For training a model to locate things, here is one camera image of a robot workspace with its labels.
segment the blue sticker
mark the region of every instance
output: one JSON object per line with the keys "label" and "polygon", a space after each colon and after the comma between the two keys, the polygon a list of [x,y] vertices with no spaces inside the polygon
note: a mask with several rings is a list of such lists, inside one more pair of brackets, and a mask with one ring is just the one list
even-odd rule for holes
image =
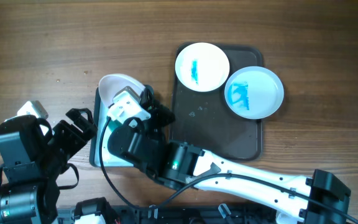
{"label": "blue sticker", "polygon": [[194,60],[191,66],[191,78],[198,84],[197,60]]}
{"label": "blue sticker", "polygon": [[[240,94],[240,98],[236,101],[233,101],[232,97],[234,94]],[[242,101],[244,104],[240,105],[240,108],[245,108],[246,110],[249,110],[249,99],[248,99],[248,83],[244,82],[244,83],[233,83],[230,87],[229,87],[229,91],[227,92],[228,94],[228,101],[229,103],[234,106],[235,103],[238,103],[240,101]]]}

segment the wood grain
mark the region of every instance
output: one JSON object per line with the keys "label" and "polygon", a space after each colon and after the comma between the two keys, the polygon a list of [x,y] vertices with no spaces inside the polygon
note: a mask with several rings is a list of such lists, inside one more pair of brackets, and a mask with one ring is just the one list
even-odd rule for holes
{"label": "wood grain", "polygon": [[[262,52],[285,85],[285,101],[266,119],[262,157],[247,165],[286,174],[333,172],[352,189],[349,213],[358,218],[358,2],[0,4],[0,123],[27,100],[42,102],[51,125],[70,108],[93,109],[98,82],[110,73],[152,85],[169,105],[175,50],[186,41],[247,44]],[[71,159],[80,183],[62,192],[58,207],[102,196],[122,205],[88,156],[89,146]],[[139,205],[173,192],[135,169],[109,169],[109,175]],[[58,183],[74,181],[68,172]],[[172,205],[244,201],[189,190]]]}

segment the black tray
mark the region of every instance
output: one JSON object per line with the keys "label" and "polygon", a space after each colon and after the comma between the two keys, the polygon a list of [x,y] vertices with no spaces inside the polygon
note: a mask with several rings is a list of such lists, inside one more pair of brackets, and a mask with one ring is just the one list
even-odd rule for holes
{"label": "black tray", "polygon": [[[179,46],[179,53],[192,42]],[[229,77],[240,68],[263,67],[262,54],[245,45],[214,44],[227,55]],[[185,141],[213,151],[227,159],[252,161],[262,153],[262,120],[245,119],[234,112],[224,99],[226,82],[218,89],[201,93],[185,87],[174,73],[171,109],[176,121],[170,125],[169,139]]]}

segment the wooden table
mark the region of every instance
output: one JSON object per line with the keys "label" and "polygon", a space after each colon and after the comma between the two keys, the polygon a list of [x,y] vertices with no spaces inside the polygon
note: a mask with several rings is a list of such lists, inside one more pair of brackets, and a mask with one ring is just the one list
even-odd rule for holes
{"label": "wooden table", "polygon": [[[40,100],[51,125],[70,108],[94,108],[101,77],[125,73],[152,85],[169,105],[176,48],[186,41],[247,44],[285,85],[282,107],[265,122],[262,157],[247,165],[286,174],[336,174],[352,190],[358,218],[358,3],[338,1],[112,1],[0,5],[0,123],[27,100]],[[58,207],[114,194],[89,145],[70,162],[80,183]],[[173,193],[133,168],[108,169],[133,203]],[[72,171],[58,179],[75,182]],[[187,190],[172,205],[245,202]]]}

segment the table top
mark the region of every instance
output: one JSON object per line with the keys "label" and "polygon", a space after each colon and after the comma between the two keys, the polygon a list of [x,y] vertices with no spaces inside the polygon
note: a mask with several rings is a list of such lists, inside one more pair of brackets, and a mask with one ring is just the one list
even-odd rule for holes
{"label": "table top", "polygon": [[[358,218],[358,3],[0,4],[0,123],[27,100],[41,101],[52,126],[66,119],[70,108],[93,109],[98,82],[110,73],[153,86],[170,105],[175,51],[187,41],[246,44],[261,51],[265,66],[283,82],[285,99],[265,120],[262,157],[246,165],[285,174],[332,172],[352,190],[349,214]],[[70,160],[80,170],[80,183],[61,192],[58,207],[103,196],[112,205],[123,204],[102,172],[90,166],[89,153],[88,144]],[[173,193],[137,169],[108,172],[138,205],[160,203]],[[74,182],[71,170],[58,179],[59,185]],[[187,190],[172,205],[245,201]]]}

